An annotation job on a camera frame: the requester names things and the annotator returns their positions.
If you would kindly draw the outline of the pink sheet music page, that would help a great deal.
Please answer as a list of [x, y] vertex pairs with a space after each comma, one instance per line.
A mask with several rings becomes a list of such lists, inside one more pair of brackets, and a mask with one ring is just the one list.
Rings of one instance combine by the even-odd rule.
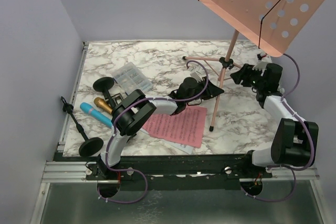
[[188, 106], [178, 115], [154, 114], [142, 128], [149, 136], [200, 148], [207, 108]]

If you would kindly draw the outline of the pink music stand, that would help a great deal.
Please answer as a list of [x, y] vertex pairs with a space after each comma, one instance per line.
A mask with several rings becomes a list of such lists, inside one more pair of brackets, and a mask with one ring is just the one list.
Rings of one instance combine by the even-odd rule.
[[301, 115], [315, 120], [334, 101], [335, 0], [198, 1], [234, 29], [226, 60], [243, 35], [283, 65], [286, 90], [296, 76], [287, 57], [297, 60], [301, 79], [287, 100]]

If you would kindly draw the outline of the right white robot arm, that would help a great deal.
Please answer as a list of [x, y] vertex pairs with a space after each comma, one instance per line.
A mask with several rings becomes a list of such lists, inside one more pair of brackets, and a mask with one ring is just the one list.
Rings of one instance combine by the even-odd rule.
[[314, 163], [319, 127], [299, 116], [278, 91], [283, 68], [268, 63], [264, 70], [253, 65], [243, 67], [230, 75], [235, 84], [252, 87], [256, 100], [278, 122], [271, 147], [252, 151], [251, 159], [241, 165], [242, 173], [249, 178], [260, 172], [260, 167], [290, 165], [303, 170]]

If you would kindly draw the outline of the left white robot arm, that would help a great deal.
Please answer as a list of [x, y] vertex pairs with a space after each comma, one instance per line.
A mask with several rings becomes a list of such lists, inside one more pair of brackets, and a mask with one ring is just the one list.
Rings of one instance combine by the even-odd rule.
[[189, 102], [209, 100], [223, 93], [224, 90], [212, 84], [207, 77], [203, 77], [202, 81], [187, 77], [178, 89], [166, 97], [149, 98], [136, 89], [113, 109], [112, 136], [106, 150], [100, 154], [103, 162], [98, 173], [104, 179], [112, 179], [116, 175], [116, 164], [127, 141], [153, 114], [177, 115], [186, 109]]

